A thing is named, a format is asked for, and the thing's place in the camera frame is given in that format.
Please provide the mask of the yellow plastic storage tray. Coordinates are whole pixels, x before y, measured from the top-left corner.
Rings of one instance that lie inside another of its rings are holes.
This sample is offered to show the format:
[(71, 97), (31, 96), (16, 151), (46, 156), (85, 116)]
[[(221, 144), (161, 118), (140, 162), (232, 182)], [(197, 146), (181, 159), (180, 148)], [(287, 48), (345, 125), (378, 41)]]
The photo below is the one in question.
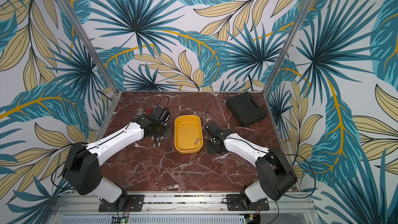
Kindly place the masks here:
[(197, 115), (181, 115), (174, 122), (174, 145), (182, 154), (197, 153), (203, 147), (201, 119)]

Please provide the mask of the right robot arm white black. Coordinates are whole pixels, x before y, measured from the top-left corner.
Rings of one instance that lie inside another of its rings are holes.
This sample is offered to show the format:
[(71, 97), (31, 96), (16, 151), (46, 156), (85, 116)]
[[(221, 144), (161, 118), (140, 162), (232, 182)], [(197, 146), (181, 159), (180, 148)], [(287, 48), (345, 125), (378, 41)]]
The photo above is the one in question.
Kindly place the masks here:
[(297, 176), (287, 156), (279, 148), (258, 146), (237, 133), (221, 129), (215, 122), (205, 126), (210, 140), (207, 152), (210, 154), (235, 153), (252, 164), (258, 174), (258, 181), (244, 187), (243, 199), (256, 203), (268, 198), (278, 201), (297, 182)]

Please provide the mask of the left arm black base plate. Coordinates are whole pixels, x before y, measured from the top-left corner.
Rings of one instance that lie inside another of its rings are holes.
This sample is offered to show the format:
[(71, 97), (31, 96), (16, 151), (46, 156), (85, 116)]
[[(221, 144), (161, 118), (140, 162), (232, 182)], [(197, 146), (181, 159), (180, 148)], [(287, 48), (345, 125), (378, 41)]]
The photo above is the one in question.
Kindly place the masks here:
[(99, 212), (140, 212), (144, 203), (144, 195), (122, 194), (114, 203), (101, 200)]

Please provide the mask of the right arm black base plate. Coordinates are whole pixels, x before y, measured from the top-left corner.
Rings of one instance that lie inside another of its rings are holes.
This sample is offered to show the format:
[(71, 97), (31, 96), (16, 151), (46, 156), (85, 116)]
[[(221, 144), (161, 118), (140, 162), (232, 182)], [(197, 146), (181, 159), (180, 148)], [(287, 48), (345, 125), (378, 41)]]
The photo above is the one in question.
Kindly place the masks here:
[(228, 211), (269, 211), (268, 199), (251, 202), (243, 194), (227, 194), (225, 197)]

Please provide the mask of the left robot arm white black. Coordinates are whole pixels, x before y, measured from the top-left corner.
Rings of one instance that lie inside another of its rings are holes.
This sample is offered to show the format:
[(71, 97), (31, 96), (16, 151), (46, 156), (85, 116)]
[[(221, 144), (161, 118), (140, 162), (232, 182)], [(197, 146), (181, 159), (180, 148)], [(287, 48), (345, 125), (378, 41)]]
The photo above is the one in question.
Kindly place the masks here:
[(80, 195), (94, 195), (120, 211), (127, 207), (127, 193), (101, 174), (101, 166), (113, 155), (148, 136), (165, 132), (170, 111), (156, 105), (154, 111), (132, 119), (115, 133), (88, 145), (75, 144), (69, 150), (62, 177)]

